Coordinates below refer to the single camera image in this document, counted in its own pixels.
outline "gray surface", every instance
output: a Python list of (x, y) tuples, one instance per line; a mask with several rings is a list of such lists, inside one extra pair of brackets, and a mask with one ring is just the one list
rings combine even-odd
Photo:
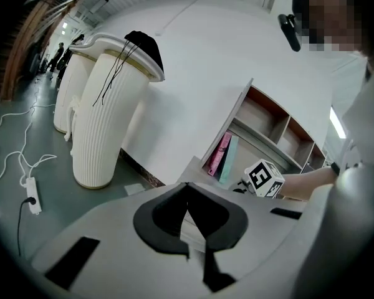
[[(36, 84), (39, 87), (38, 105), (55, 103), (55, 76), (50, 81), (46, 76)], [(35, 83), (19, 88), (13, 102), (0, 103), (0, 117), (5, 113), (27, 111), (35, 100)], [(125, 185), (140, 183), (145, 189), (151, 186), (129, 165), (119, 159), (112, 182), (106, 188), (91, 191), (79, 186), (73, 177), (72, 157), (69, 151), (72, 142), (64, 140), (64, 134), (54, 129), (54, 107), (36, 108), (33, 125), (27, 134), (25, 157), (35, 163), (43, 154), (54, 154), (58, 158), (43, 162), (34, 169), (42, 212), (32, 215), (24, 206), (21, 221), (21, 252), (29, 259), (47, 240), (85, 214), (91, 208), (112, 199), (126, 197)], [(0, 127), (0, 172), (4, 157), (22, 148), (24, 130), (30, 122), (30, 114), (7, 116)], [(16, 251), (16, 229), (19, 205), (26, 196), (26, 190), (19, 185), (22, 176), (17, 156), (7, 160), (7, 170), (0, 180), (0, 237), (13, 252)]]
[[(155, 252), (137, 235), (136, 210), (177, 184), (102, 204), (74, 222), (34, 257), (32, 266), (48, 271), (82, 236), (100, 241), (74, 280), (70, 291), (85, 298), (200, 298), (211, 291), (202, 282), (202, 268), (185, 256)], [(266, 199), (199, 184), (244, 208), (248, 228), (237, 245), (215, 254), (221, 272), (237, 280), (260, 266), (298, 221), (270, 213), (274, 207), (303, 211), (305, 202)]]
[(330, 188), (321, 186), (313, 192), (290, 234), (255, 270), (208, 298), (293, 298), (299, 270), (319, 232)]

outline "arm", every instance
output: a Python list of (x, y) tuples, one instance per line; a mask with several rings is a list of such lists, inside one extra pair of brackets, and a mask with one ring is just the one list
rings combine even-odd
[(320, 168), (305, 174), (284, 175), (285, 183), (280, 193), (286, 197), (308, 200), (315, 188), (333, 184), (337, 177), (335, 171), (330, 167)]

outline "black strap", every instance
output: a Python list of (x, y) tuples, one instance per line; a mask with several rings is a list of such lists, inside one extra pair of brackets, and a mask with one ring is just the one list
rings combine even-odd
[(331, 164), (331, 169), (334, 171), (335, 174), (339, 175), (340, 168), (335, 162)]

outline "pink book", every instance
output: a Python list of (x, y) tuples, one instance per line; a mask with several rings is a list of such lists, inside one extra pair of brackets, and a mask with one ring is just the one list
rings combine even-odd
[(226, 151), (227, 145), (229, 144), (231, 139), (231, 133), (225, 132), (225, 134), (222, 137), (222, 140), (220, 141), (220, 144), (215, 149), (215, 151), (212, 154), (212, 160), (209, 164), (209, 171), (208, 174), (213, 176), (218, 169), (219, 163), (222, 160), (222, 157), (224, 155), (224, 152)]

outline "person in background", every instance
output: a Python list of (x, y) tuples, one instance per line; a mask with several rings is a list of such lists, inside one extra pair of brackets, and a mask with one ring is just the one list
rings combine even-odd
[[(83, 43), (85, 36), (84, 34), (79, 35), (76, 39), (74, 39), (71, 43), (71, 45), (80, 45)], [(70, 57), (72, 56), (72, 51), (69, 50), (69, 48), (65, 51), (64, 56), (58, 63), (58, 66), (61, 67), (60, 72), (58, 73), (57, 80), (62, 80), (62, 77), (64, 76), (65, 70), (67, 69), (68, 62), (70, 60)]]
[(308, 200), (313, 190), (333, 184), (349, 168), (374, 164), (374, 0), (292, 0), (309, 40), (326, 40), (367, 58), (362, 91), (342, 121), (348, 130), (341, 155), (331, 167), (285, 175), (283, 196)]
[(50, 72), (54, 72), (54, 69), (55, 67), (57, 66), (57, 62), (59, 61), (59, 59), (61, 58), (61, 55), (64, 53), (64, 43), (59, 43), (59, 48), (57, 50), (57, 52), (55, 53), (55, 56), (50, 60), (47, 68), (50, 68)]

